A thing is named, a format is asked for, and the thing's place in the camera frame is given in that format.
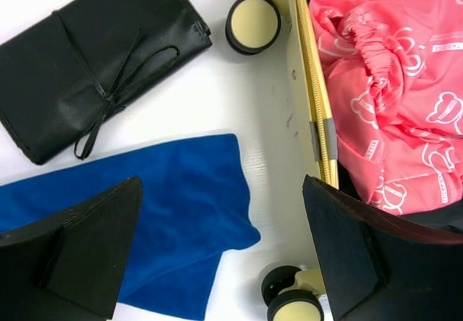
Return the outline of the pink printed garment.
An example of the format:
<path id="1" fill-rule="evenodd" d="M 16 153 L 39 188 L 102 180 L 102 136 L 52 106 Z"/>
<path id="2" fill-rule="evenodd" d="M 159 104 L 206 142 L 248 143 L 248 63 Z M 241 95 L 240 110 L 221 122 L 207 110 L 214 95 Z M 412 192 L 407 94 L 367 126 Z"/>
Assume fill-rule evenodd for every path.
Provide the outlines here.
<path id="1" fill-rule="evenodd" d="M 360 199 L 387 213 L 462 198 L 462 0 L 310 0 L 337 135 Z"/>

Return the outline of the cream yellow hard-shell suitcase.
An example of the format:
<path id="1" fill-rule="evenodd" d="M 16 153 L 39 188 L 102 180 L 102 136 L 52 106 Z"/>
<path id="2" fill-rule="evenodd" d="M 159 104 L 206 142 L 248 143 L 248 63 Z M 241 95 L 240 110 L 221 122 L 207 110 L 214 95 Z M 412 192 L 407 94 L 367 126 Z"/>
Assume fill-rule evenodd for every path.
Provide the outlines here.
<path id="1" fill-rule="evenodd" d="M 237 0 L 225 35 L 235 51 L 255 55 L 274 43 L 283 21 L 289 23 L 286 63 L 305 176 L 339 190 L 336 133 L 306 8 L 307 0 Z M 271 270 L 261 293 L 269 320 L 335 320 L 319 262 L 312 270 L 292 265 Z"/>

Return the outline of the dark blue cloth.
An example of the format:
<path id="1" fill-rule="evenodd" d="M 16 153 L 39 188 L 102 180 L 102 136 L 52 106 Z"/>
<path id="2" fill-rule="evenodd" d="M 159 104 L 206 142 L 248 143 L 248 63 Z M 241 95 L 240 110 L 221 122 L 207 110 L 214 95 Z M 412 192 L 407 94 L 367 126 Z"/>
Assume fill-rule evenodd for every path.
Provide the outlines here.
<path id="1" fill-rule="evenodd" d="M 1 229 L 11 230 L 138 176 L 143 205 L 119 301 L 202 317 L 222 254 L 260 240 L 233 134 L 166 142 L 1 188 Z"/>

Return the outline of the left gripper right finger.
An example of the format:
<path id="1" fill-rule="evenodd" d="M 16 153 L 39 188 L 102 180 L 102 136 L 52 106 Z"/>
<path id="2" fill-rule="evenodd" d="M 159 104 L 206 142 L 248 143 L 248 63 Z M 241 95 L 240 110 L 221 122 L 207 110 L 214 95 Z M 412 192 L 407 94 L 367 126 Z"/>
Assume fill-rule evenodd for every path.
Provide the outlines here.
<path id="1" fill-rule="evenodd" d="M 335 320 L 461 320 L 462 235 L 366 205 L 315 177 L 302 193 Z"/>

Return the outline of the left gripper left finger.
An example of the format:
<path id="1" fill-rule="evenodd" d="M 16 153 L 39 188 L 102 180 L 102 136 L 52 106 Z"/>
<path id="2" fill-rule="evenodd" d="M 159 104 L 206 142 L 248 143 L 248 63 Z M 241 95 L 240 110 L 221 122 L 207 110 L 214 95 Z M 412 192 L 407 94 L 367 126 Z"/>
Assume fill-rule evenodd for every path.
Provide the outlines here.
<path id="1" fill-rule="evenodd" d="M 142 200 L 132 177 L 1 233 L 1 319 L 110 320 Z"/>

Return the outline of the black leather roll pouch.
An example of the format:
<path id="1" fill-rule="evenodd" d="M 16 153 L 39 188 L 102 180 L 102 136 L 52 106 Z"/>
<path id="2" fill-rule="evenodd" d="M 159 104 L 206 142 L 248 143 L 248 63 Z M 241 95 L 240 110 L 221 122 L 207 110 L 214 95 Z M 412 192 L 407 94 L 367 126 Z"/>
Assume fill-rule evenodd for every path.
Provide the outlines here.
<path id="1" fill-rule="evenodd" d="M 74 0 L 1 45 L 1 123 L 34 164 L 73 147 L 211 46 L 189 0 Z"/>

